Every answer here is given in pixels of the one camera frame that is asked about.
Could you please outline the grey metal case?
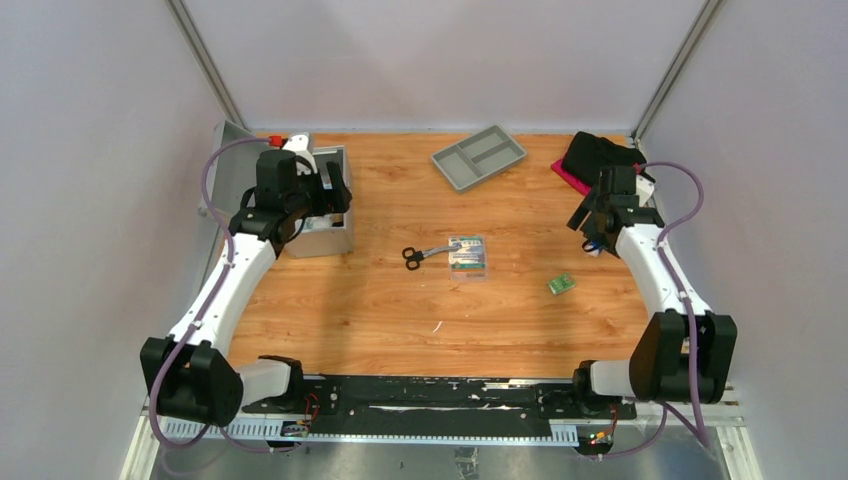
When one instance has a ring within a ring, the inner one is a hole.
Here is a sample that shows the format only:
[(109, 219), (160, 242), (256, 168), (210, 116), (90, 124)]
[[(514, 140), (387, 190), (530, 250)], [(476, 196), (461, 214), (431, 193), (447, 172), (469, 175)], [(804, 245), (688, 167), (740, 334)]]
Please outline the grey metal case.
[[(342, 167), (342, 175), (347, 187), (352, 189), (352, 169), (345, 147), (342, 145), (316, 146), (315, 137), (313, 134), (311, 136), (314, 142), (313, 155), (318, 169), (323, 170), (325, 164), (330, 161), (338, 162)], [(235, 146), (224, 152), (210, 168), (207, 188), (213, 206), (223, 220), (231, 220), (239, 209), (244, 191), (256, 184), (256, 160), (267, 148), (267, 145), (260, 142)], [(354, 249), (353, 211), (354, 208), (350, 207), (348, 212), (342, 214), (344, 216), (342, 228), (303, 230), (293, 242), (284, 247), (284, 251), (294, 258), (352, 252)]]

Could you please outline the white medicine bottle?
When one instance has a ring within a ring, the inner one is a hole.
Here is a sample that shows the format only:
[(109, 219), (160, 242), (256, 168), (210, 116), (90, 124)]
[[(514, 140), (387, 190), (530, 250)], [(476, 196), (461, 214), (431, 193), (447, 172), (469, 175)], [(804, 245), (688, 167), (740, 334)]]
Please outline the white medicine bottle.
[(329, 214), (320, 217), (309, 217), (305, 220), (305, 231), (323, 230), (329, 228), (342, 228), (344, 216), (342, 214)]

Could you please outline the blue white small bottle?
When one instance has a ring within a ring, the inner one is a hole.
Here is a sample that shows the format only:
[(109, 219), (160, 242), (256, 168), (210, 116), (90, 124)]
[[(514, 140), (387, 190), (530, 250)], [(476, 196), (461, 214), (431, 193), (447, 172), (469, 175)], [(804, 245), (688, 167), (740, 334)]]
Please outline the blue white small bottle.
[(598, 257), (603, 253), (603, 247), (590, 240), (584, 241), (581, 248), (585, 254), (593, 257)]

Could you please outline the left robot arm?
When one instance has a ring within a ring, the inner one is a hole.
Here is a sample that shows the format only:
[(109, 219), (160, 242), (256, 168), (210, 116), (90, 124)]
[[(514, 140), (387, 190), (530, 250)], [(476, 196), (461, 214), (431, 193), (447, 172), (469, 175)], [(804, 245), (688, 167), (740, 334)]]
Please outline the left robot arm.
[(241, 409), (269, 401), (283, 413), (306, 400), (300, 361), (262, 355), (232, 366), (236, 326), (262, 277), (308, 218), (349, 211), (349, 170), (340, 153), (309, 161), (286, 149), (262, 152), (254, 186), (229, 221), (225, 247), (183, 318), (163, 338), (150, 337), (140, 361), (152, 411), (204, 425), (229, 425)]

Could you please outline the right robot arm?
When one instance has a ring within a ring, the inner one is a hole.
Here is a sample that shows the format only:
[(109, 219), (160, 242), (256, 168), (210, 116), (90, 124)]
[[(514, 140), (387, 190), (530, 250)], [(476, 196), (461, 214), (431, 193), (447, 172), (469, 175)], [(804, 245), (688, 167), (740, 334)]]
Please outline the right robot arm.
[(642, 169), (602, 168), (568, 222), (589, 245), (624, 261), (650, 315), (629, 358), (585, 360), (575, 370), (571, 403), (584, 417), (601, 414), (611, 398), (716, 404), (731, 366), (735, 321), (701, 298), (669, 244), (671, 231), (692, 216), (667, 223), (642, 204)]

